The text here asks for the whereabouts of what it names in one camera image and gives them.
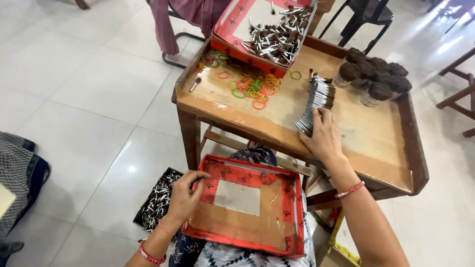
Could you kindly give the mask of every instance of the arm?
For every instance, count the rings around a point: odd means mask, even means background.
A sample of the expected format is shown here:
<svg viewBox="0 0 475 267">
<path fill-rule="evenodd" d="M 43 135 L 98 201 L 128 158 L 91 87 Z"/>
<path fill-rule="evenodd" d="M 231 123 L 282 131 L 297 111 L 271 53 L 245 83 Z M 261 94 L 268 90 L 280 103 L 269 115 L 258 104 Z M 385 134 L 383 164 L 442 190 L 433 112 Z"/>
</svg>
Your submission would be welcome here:
<svg viewBox="0 0 475 267">
<path fill-rule="evenodd" d="M 191 193 L 190 185 L 196 179 L 199 181 L 196 190 Z M 200 195 L 203 192 L 204 179 L 209 178 L 209 174 L 198 171 L 187 171 L 180 179 L 173 184 L 171 191 L 170 206 L 168 213 L 162 218 L 160 225 L 148 239 L 143 243 L 143 250 L 155 259 L 161 259 L 167 252 L 171 238 L 176 233 L 186 217 L 194 210 Z M 138 250 L 129 259 L 125 267 L 157 267 L 146 260 Z"/>
<path fill-rule="evenodd" d="M 361 181 L 342 153 L 335 115 L 328 109 L 313 109 L 313 118 L 313 136 L 309 138 L 299 132 L 300 140 L 324 163 L 341 193 Z M 364 266 L 409 266 L 388 220 L 366 187 L 342 197 L 341 201 Z"/>
</svg>

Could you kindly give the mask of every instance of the bracelet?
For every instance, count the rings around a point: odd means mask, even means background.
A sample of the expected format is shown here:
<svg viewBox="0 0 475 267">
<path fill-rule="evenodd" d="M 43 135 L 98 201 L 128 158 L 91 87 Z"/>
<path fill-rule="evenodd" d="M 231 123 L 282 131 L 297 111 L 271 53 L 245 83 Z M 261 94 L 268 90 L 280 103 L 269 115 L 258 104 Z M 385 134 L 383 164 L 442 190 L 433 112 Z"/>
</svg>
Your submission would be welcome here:
<svg viewBox="0 0 475 267">
<path fill-rule="evenodd" d="M 153 264 L 162 264 L 162 263 L 164 263 L 165 260 L 167 259 L 167 254 L 165 254 L 163 256 L 163 258 L 161 258 L 161 259 L 155 259 L 154 257 L 148 255 L 147 252 L 145 252 L 145 250 L 143 250 L 143 243 L 144 242 L 145 242 L 145 240 L 142 240 L 139 244 L 139 251 L 140 251 L 140 254 L 142 254 L 142 256 L 144 257 L 144 259 L 150 261 Z"/>
<path fill-rule="evenodd" d="M 344 196 L 346 196 L 346 195 L 348 195 L 348 194 L 350 194 L 350 193 L 353 193 L 353 192 L 355 192 L 356 190 L 360 189 L 361 187 L 363 187 L 363 185 L 364 185 L 364 182 L 361 181 L 361 182 L 357 183 L 355 186 L 351 187 L 350 189 L 345 190 L 345 191 L 343 191 L 342 193 L 336 194 L 335 197 L 338 198 L 338 199 L 339 199 L 339 198 L 342 198 L 342 197 L 344 197 Z"/>
<path fill-rule="evenodd" d="M 174 235 L 175 235 L 175 234 L 171 234 L 169 231 L 165 230 L 165 228 L 163 228 L 163 225 L 162 225 L 161 223 L 162 223 L 162 220 L 160 220 L 160 221 L 158 222 L 158 226 L 160 226 L 160 229 L 161 229 L 165 234 L 167 234 L 167 235 L 169 235 L 169 236 L 174 236 Z"/>
</svg>

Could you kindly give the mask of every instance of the hand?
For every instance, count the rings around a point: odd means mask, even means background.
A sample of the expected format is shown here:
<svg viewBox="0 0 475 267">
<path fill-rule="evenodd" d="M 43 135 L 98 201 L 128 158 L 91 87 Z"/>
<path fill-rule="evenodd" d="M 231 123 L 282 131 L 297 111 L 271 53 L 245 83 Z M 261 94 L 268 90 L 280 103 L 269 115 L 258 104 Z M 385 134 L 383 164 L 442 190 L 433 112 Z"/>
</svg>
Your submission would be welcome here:
<svg viewBox="0 0 475 267">
<path fill-rule="evenodd" d="M 174 184 L 171 191 L 170 206 L 168 213 L 163 218 L 164 224 L 169 224 L 170 228 L 178 229 L 188 215 L 195 209 L 203 192 L 204 180 L 211 177 L 206 172 L 187 171 Z M 196 179 L 200 179 L 196 190 L 192 192 L 190 185 Z"/>
<path fill-rule="evenodd" d="M 336 117 L 326 108 L 312 108 L 313 135 L 298 133 L 300 140 L 324 164 L 332 159 L 345 158 L 342 153 L 342 136 L 336 128 Z"/>
</svg>

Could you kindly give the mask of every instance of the makeup brush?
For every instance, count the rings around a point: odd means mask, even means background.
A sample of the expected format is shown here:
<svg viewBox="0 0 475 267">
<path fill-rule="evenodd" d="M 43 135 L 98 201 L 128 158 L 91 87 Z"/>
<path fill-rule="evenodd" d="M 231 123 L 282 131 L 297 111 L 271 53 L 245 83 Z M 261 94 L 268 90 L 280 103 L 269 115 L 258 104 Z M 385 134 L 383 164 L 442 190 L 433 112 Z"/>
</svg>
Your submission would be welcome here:
<svg viewBox="0 0 475 267">
<path fill-rule="evenodd" d="M 193 87 L 190 89 L 190 93 L 193 91 L 193 89 L 195 89 L 195 87 L 201 82 L 201 78 L 198 77 L 196 78 L 195 80 L 195 84 L 193 84 Z"/>
<path fill-rule="evenodd" d="M 297 128 L 308 136 L 312 136 L 314 120 L 312 115 L 312 107 L 324 107 L 332 109 L 335 100 L 335 88 L 332 86 L 330 79 L 319 77 L 317 74 L 312 75 L 309 87 L 309 98 L 307 107 L 305 108 L 302 118 L 295 123 Z"/>
</svg>

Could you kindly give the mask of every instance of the woman's left hand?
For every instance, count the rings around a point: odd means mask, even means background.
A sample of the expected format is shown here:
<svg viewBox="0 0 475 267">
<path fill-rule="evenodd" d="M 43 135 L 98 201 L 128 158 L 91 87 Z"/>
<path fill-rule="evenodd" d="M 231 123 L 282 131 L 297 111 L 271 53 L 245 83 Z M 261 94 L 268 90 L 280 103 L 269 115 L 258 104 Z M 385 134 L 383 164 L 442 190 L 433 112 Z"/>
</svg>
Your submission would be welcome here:
<svg viewBox="0 0 475 267">
<path fill-rule="evenodd" d="M 188 215 L 195 209 L 203 192 L 204 180 L 211 177 L 206 172 L 187 171 L 174 184 L 171 191 L 170 206 L 168 213 L 163 218 L 163 223 L 172 224 L 177 228 L 185 221 Z M 196 190 L 190 190 L 191 183 L 200 179 Z"/>
</svg>

